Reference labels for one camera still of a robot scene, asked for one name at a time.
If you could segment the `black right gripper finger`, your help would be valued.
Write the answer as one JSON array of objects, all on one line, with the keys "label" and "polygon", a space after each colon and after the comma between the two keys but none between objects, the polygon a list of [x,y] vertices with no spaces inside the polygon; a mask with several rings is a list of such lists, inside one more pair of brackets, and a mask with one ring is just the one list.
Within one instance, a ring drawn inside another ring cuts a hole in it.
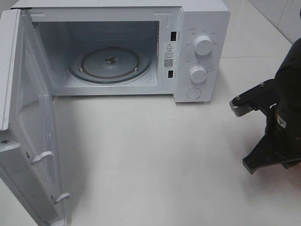
[{"label": "black right gripper finger", "polygon": [[286,160],[286,154],[272,139],[263,136],[255,148],[243,160],[243,166],[250,174],[259,168],[281,164]]}]

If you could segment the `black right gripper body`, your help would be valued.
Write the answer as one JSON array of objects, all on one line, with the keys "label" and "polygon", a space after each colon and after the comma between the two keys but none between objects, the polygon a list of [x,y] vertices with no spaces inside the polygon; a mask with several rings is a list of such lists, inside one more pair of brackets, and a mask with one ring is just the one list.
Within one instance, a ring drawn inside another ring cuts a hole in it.
[{"label": "black right gripper body", "polygon": [[262,166],[291,168],[301,162],[301,107],[273,103],[262,108],[267,117],[262,138]]}]

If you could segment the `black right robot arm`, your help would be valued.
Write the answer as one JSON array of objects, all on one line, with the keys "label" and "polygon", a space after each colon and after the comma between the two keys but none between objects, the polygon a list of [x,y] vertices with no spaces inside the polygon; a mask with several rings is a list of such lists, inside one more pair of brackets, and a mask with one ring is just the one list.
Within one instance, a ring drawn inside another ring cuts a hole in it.
[{"label": "black right robot arm", "polygon": [[243,165],[257,169],[281,164],[286,169],[301,161],[301,41],[297,40],[275,78],[242,94],[237,107],[260,110],[266,116],[265,134]]}]

